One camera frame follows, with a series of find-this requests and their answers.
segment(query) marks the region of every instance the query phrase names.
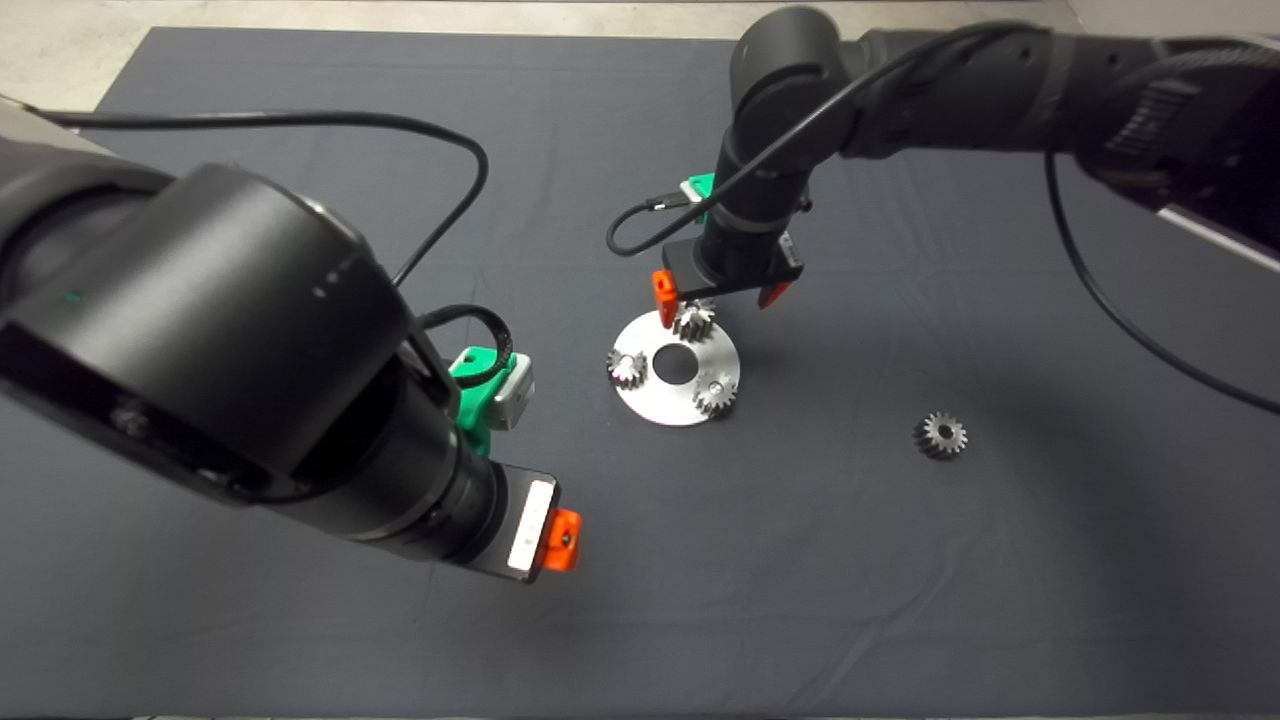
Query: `gear peg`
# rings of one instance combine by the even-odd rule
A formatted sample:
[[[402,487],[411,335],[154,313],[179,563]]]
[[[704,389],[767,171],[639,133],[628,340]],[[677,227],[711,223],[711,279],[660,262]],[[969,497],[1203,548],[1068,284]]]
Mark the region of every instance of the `gear peg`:
[[[714,320],[716,304],[710,300],[681,302],[676,309],[671,332],[685,342],[701,342],[712,333]]]
[[[649,361],[645,360],[644,352],[628,355],[613,348],[609,351],[609,356],[605,359],[604,365],[609,373],[609,382],[613,383],[613,387],[623,389],[640,387],[640,383],[643,383],[645,377],[649,374]]]
[[[708,418],[723,414],[737,400],[737,383],[730,378],[728,373],[701,374],[696,382],[694,405]]]

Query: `black fabric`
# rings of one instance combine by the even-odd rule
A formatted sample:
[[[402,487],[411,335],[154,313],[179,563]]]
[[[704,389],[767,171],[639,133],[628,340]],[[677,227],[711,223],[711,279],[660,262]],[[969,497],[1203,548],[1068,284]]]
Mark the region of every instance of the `black fabric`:
[[[410,113],[485,143],[490,187],[403,291],[493,307],[534,357],[494,456],[563,482],[581,565],[534,587],[416,565],[209,503],[5,402],[0,715],[1280,711],[1280,420],[1103,318],[1039,158],[822,167],[792,225],[804,278],[763,313],[722,302],[735,413],[668,429],[618,401],[604,355],[658,258],[602,233],[710,169],[730,47],[154,31],[104,109]],[[471,177],[462,151],[365,129],[92,137],[262,172],[389,268]],[[1280,397],[1280,282],[1066,170],[1125,310]],[[911,445],[932,410],[969,428],[954,462]]]

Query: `white label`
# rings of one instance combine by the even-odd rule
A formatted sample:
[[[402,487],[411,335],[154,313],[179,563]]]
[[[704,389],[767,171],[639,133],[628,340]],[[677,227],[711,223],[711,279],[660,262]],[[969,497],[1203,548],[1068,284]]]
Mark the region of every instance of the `white label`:
[[[547,480],[534,480],[529,484],[525,511],[520,516],[520,525],[516,527],[516,542],[511,543],[511,555],[507,556],[507,565],[512,570],[527,573],[534,566],[538,541],[543,539],[543,525],[547,523],[547,512],[552,509],[554,492],[556,487]]]

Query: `circular metal disc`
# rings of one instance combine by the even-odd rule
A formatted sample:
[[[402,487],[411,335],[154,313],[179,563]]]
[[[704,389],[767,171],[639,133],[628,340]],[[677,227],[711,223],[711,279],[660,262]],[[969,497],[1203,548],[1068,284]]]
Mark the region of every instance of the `circular metal disc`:
[[[668,345],[681,345],[692,351],[698,359],[698,373],[687,383],[672,384],[649,369],[640,387],[632,389],[614,388],[618,397],[650,423],[659,425],[687,427],[709,420],[694,404],[694,388],[701,373],[726,373],[733,383],[741,384],[741,368],[737,363],[737,348],[728,338],[724,328],[712,323],[712,332],[699,342],[680,340],[669,328],[662,327],[658,311],[645,313],[627,327],[622,328],[613,347],[618,352],[634,355],[644,352],[645,357],[657,357],[658,351]]]

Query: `center hole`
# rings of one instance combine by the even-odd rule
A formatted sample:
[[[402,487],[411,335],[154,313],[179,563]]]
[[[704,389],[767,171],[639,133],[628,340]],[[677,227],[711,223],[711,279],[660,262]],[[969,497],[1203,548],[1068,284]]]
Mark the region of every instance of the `center hole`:
[[[698,374],[698,356],[684,345],[668,345],[654,352],[653,372],[663,380],[680,386]]]

